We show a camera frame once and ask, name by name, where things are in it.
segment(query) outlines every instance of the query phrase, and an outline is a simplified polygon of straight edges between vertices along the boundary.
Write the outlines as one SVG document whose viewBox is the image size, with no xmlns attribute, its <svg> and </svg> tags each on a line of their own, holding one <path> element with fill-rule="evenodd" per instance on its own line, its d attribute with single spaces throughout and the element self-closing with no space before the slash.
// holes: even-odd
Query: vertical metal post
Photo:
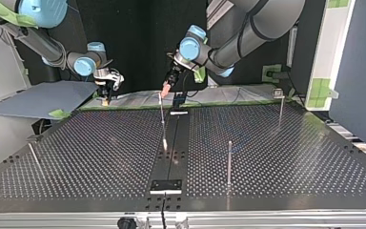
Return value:
<svg viewBox="0 0 366 229">
<path fill-rule="evenodd" d="M 232 159 L 233 159 L 233 143 L 228 142 L 228 188 L 231 189 L 231 172 L 232 172 Z"/>
<path fill-rule="evenodd" d="M 159 93 L 159 105 L 160 105 L 160 113 L 161 113 L 161 123 L 163 129 L 163 148 L 165 151 L 168 150 L 168 141 L 166 140 L 166 127 L 165 127 L 165 114 L 163 113 L 163 99 L 161 93 Z"/>
<path fill-rule="evenodd" d="M 281 118 L 283 117 L 283 110 L 284 110 L 284 99 L 285 99 L 285 96 L 283 96 L 281 98 L 281 107 L 280 107 L 280 122 L 281 122 Z"/>
</svg>

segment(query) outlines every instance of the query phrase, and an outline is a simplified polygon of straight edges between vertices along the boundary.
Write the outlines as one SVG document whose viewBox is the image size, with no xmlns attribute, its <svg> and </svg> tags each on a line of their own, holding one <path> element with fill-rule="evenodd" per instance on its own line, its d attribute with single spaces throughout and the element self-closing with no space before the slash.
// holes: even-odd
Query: green tape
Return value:
<svg viewBox="0 0 366 229">
<path fill-rule="evenodd" d="M 15 13 L 5 7 L 2 3 L 0 3 L 0 18 L 20 27 L 37 27 L 37 24 L 32 17 Z"/>
<path fill-rule="evenodd" d="M 331 90 L 329 85 L 330 79 L 315 78 L 312 81 L 312 88 L 310 92 L 310 99 L 308 100 L 308 107 L 310 108 L 323 108 L 325 107 L 326 100 L 330 97 Z"/>
<path fill-rule="evenodd" d="M 206 78 L 206 68 L 201 67 L 199 70 L 194 72 L 194 81 L 195 83 L 202 83 Z"/>
<path fill-rule="evenodd" d="M 350 0 L 329 0 L 328 8 L 344 8 L 349 6 Z"/>
<path fill-rule="evenodd" d="M 61 109 L 52 111 L 49 113 L 49 116 L 51 117 L 55 117 L 55 118 L 60 118 L 60 119 L 64 119 L 66 117 L 69 117 L 71 115 L 71 113 L 66 113 Z"/>
</svg>

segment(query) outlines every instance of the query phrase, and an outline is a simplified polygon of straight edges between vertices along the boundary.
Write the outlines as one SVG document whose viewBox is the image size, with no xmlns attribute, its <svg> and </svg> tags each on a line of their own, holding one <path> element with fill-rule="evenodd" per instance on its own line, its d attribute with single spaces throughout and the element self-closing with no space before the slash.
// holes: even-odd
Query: gray platform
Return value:
<svg viewBox="0 0 366 229">
<path fill-rule="evenodd" d="M 155 179 L 182 179 L 168 212 L 366 209 L 366 156 L 320 120 L 279 105 L 81 112 L 0 165 L 0 213 L 154 212 Z M 228 141 L 233 185 L 227 186 Z"/>
</svg>

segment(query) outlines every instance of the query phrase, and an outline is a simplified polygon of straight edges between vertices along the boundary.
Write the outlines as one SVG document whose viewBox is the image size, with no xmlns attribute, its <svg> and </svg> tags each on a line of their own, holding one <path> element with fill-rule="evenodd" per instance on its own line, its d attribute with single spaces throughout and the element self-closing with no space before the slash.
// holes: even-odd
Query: gray robot arm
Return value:
<svg viewBox="0 0 366 229">
<path fill-rule="evenodd" d="M 68 5 L 66 0 L 0 0 L 0 3 L 13 12 L 34 18 L 36 25 L 43 28 L 58 26 L 65 18 Z M 112 92 L 117 91 L 124 81 L 123 75 L 107 66 L 112 62 L 107 59 L 104 44 L 91 42 L 88 52 L 67 52 L 64 46 L 33 27 L 20 27 L 0 18 L 0 27 L 30 49 L 42 56 L 44 63 L 61 69 L 70 69 L 82 76 L 93 74 L 99 85 L 99 94 L 110 102 Z"/>
<path fill-rule="evenodd" d="M 302 13 L 305 0 L 230 0 L 247 12 L 242 30 L 219 49 L 204 44 L 206 33 L 191 26 L 173 57 L 172 70 L 167 75 L 163 95 L 175 84 L 176 76 L 185 69 L 208 70 L 228 77 L 234 64 L 262 44 L 284 35 Z"/>
</svg>

